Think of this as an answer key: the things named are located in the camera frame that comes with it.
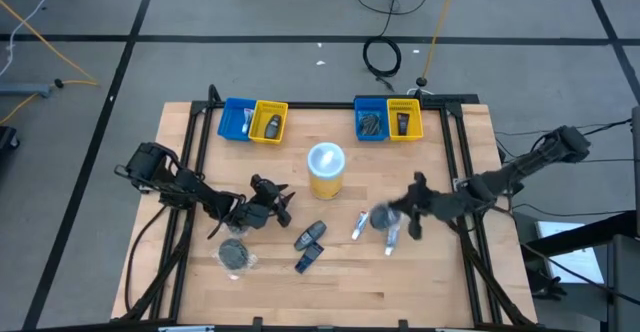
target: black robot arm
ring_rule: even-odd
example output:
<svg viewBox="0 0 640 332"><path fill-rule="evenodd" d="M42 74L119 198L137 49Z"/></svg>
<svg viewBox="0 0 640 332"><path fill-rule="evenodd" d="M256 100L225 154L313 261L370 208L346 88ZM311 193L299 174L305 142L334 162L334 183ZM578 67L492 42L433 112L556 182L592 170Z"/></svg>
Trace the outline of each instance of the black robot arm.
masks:
<svg viewBox="0 0 640 332"><path fill-rule="evenodd" d="M422 236L420 216L434 215L442 221L469 213L483 213L493 208L498 196L513 184L542 168L557 162L575 163L589 155L591 143L575 128L562 126L544 135L542 142L531 152L519 156L497 171L473 175L458 184L454 193L440 193L427 187L425 176L416 172L415 182L407 194L391 201L388 207L408 215L411 219L409 234L414 239ZM371 221L379 220L372 216Z"/></svg>
<svg viewBox="0 0 640 332"><path fill-rule="evenodd" d="M261 228L275 215L282 227L289 225L291 216L288 196L280 192L287 185L276 185L261 178L251 177L250 185L256 192L249 201L242 194L216 191L204 183L204 175L182 166L175 152L157 143L141 143L126 166L116 166L114 172L131 181L139 191L160 192L160 203L188 209L201 203L209 217L230 226Z"/></svg>

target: wire bundle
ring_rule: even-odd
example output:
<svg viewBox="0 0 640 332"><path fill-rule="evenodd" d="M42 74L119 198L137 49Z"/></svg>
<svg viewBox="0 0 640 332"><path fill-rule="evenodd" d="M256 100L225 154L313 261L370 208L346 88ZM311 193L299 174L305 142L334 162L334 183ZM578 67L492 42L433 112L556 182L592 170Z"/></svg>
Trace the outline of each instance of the wire bundle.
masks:
<svg viewBox="0 0 640 332"><path fill-rule="evenodd" d="M73 61L71 61L69 58L63 55L60 51L58 51L55 47L53 47L51 43L49 43L49 41L47 41L44 37L42 37L42 35L40 35L40 33L38 33L38 31L36 31L35 28L31 27L31 25L29 24L28 21L33 16L35 16L35 14L40 10L42 5L46 1L47 0L41 0L40 3L38 3L38 5L36 6L36 8L33 10L33 12L31 12L31 14L27 16L27 18L22 18L8 4L6 4L3 0L0 0L0 6L4 7L4 9L6 9L13 17L15 17L17 20L20 21L20 24L13 29L13 31L11 32L11 36L9 37L9 46L7 47L7 50L9 51L9 56L7 58L7 63L2 68L2 70L0 70L0 77L2 77L2 75L7 71L7 69L9 69L9 66L11 66L11 64L13 63L13 48L15 46L13 43L13 40L15 38L16 33L20 30L20 28L22 28L22 26L25 26L29 31L31 31L31 33L33 33L36 37L38 37L38 39L40 39L40 41L42 41L51 51L53 51L60 59L65 61L71 67L73 67L78 72L80 72L81 74L83 74L85 77L88 78L88 80L86 81L85 80L67 80L67 81L56 80L54 84L51 84L51 87L62 88L65 84L84 84L84 85L90 85L90 86L98 86L99 85L98 81L93 76L85 72L85 70L83 70L80 66L75 64ZM0 125L3 125L6 122L8 122L16 114L16 112L18 112L18 110L26 106L37 95L38 95L37 93L34 93L29 97L25 98L22 102L20 102L16 107L13 108L13 110L11 110L11 112L9 112L7 116L5 116L4 118L2 118L2 120L0 120Z"/></svg>

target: wooden table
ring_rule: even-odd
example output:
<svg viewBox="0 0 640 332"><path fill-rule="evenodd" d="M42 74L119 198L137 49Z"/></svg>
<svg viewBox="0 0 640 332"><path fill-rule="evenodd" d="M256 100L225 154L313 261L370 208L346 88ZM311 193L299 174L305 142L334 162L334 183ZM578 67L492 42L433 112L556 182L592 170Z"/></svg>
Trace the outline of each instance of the wooden table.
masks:
<svg viewBox="0 0 640 332"><path fill-rule="evenodd" d="M182 150L189 109L190 103L165 105L158 143L176 152ZM463 111L474 171L499 168L488 107L463 105ZM225 227L207 240L217 222L198 205L179 323L250 325L253 317L262 316L265 325L392 327L399 319L407 319L411 327L473 325L459 239L444 223L433 217L423 218L420 241L413 241L403 229L391 257L384 255L386 234L370 226L358 241L351 240L358 213L402 196L414 171L424 172L430 188L451 190L437 112L422 112L425 137L420 141L367 143L356 139L352 110L289 109L279 146L227 141L218 136L221 112L215 110L211 126L204 166L206 182L215 189L247 196L252 195L249 180L254 173L275 183L288 183L289 190L296 192L289 207L292 221L289 227L281 228L272 218L264 228L251 230L244 243L259 261L234 281L212 257L228 237L228 230ZM201 124L202 118L196 125L190 168L195 165ZM464 171L453 119L450 125L458 170ZM307 153L324 141L337 143L347 156L344 187L332 201L314 198L308 187ZM157 194L142 196L132 241L159 207ZM132 274L133 301L157 272L167 216L165 213L147 231L138 246ZM293 242L319 219L328 226L319 241L324 253L300 275L294 265L302 253L293 248ZM496 279L524 315L537 320L514 221L492 211L484 221ZM124 273L114 317L125 312ZM476 276L483 317L489 321L486 288ZM165 286L167 296L172 287L170 277ZM165 298L161 316L167 315L168 305Z"/></svg>

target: yellow container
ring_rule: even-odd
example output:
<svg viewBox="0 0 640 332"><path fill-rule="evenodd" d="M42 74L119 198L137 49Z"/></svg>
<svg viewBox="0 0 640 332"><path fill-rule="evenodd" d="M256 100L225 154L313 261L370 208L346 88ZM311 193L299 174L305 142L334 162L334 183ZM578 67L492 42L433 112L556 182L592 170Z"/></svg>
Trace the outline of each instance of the yellow container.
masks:
<svg viewBox="0 0 640 332"><path fill-rule="evenodd" d="M388 99L387 110L389 115L389 139L392 141L415 141L422 138L422 113L420 113L420 101L417 99ZM398 134L398 113L409 115L407 135Z"/></svg>
<svg viewBox="0 0 640 332"><path fill-rule="evenodd" d="M319 199L332 199L342 189L342 175L346 166L342 148L335 143L318 143L307 155L309 186Z"/></svg>
<svg viewBox="0 0 640 332"><path fill-rule="evenodd" d="M256 108L251 119L251 127L249 128L249 138L258 143L280 144L282 135L284 135L284 126L287 122L287 110L289 105L282 102L272 101L256 101ZM273 115L278 114L282 117L282 123L275 139L264 138L264 132L267 124Z"/></svg>

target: gray floor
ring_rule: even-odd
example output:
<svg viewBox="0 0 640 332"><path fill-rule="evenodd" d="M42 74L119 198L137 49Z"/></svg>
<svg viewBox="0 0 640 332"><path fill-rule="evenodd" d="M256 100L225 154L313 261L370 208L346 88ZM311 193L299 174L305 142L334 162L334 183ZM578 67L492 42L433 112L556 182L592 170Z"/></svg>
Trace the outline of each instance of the gray floor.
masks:
<svg viewBox="0 0 640 332"><path fill-rule="evenodd" d="M27 15L39 0L5 1ZM140 1L50 0L32 25L48 34L126 35ZM400 3L409 8L417 1ZM640 38L634 8L640 0L602 1L618 36ZM392 18L388 35L431 35L443 2L428 0L415 14ZM385 0L372 3L385 8ZM151 0L141 33L375 35L385 19L356 0ZM0 34L15 25L0 12ZM442 35L606 38L590 0L454 0ZM10 123L18 128L22 146L0 179L0 258L5 261L0 265L0 330L22 326L124 47L55 45L102 86L68 86L29 104ZM391 79L400 93L413 87L428 47L400 45L402 68ZM625 51L640 68L640 47ZM154 139L165 102L202 99L210 83L223 98L349 101L356 94L387 94L366 70L361 53L359 43L137 43L39 327L109 318L138 202L113 167L126 162L139 142ZM384 48L372 48L371 56L378 68L390 67L391 55ZM0 60L5 60L4 50ZM19 42L14 65L1 81L50 83L78 77L41 43ZM611 46L438 45L429 89L477 93L490 106L495 129L504 132L621 120L637 104ZM0 115L19 100L0 99ZM500 139L514 153L535 140ZM631 157L626 127L591 140L591 158ZM551 167L529 179L516 202L567 215L630 209L630 167L626 162ZM551 326L586 330L594 325L558 312L556 305L537 307L541 321Z"/></svg>

